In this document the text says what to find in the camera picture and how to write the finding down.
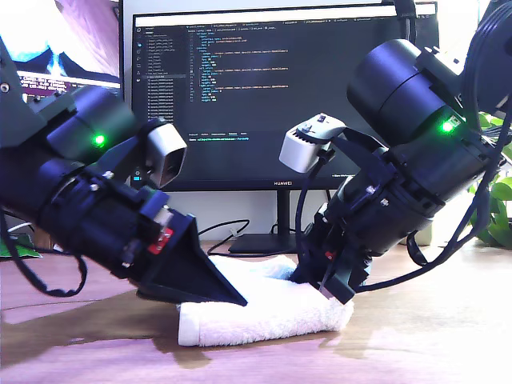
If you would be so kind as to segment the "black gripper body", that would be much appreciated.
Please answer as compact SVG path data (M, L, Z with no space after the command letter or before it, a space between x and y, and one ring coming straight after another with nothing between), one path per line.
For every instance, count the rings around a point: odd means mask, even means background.
M372 186L357 174L314 216L314 223L332 225L325 240L325 255L332 263L322 288L347 303L368 278L372 259L425 229L434 214L435 201L415 182Z
M169 196L147 186L83 171L44 206L40 225L65 250L93 259L120 278L140 279L153 261L148 248L163 224L155 219Z

